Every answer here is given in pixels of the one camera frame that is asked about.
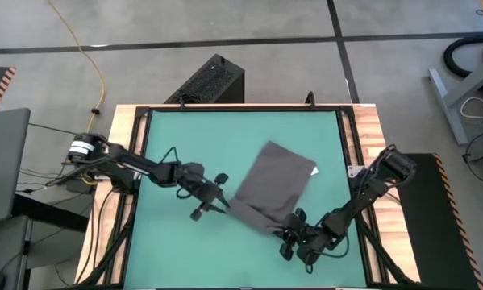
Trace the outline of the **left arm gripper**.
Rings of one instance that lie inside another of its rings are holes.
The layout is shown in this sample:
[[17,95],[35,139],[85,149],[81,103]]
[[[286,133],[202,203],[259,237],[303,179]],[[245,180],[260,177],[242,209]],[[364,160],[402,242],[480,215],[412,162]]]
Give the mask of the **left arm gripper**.
[[212,205],[215,201],[220,203],[226,202],[226,198],[223,195],[222,186],[227,183],[229,176],[226,173],[219,173],[214,183],[207,180],[200,180],[194,182],[193,195],[200,201],[200,206],[197,207],[191,214],[190,218],[194,221],[198,221],[202,214],[209,211],[226,214],[223,209]]

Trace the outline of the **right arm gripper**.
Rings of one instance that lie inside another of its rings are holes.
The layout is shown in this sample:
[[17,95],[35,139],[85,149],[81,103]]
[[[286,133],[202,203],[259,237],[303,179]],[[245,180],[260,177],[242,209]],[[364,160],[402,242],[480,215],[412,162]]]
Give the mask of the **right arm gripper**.
[[305,222],[306,213],[297,208],[291,222],[285,224],[283,243],[279,253],[284,260],[291,260],[296,255],[304,264],[315,264],[326,248],[326,239],[313,226]]

